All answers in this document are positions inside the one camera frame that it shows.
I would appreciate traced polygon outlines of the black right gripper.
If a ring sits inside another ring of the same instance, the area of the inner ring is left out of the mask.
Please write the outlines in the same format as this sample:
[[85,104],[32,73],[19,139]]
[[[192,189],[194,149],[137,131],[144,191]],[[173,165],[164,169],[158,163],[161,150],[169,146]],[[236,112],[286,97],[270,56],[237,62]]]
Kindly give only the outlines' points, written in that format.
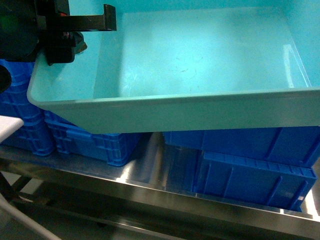
[[116,8],[103,5],[102,15],[70,15],[67,0],[36,0],[34,2],[39,44],[46,62],[68,64],[88,46],[81,32],[117,30]]

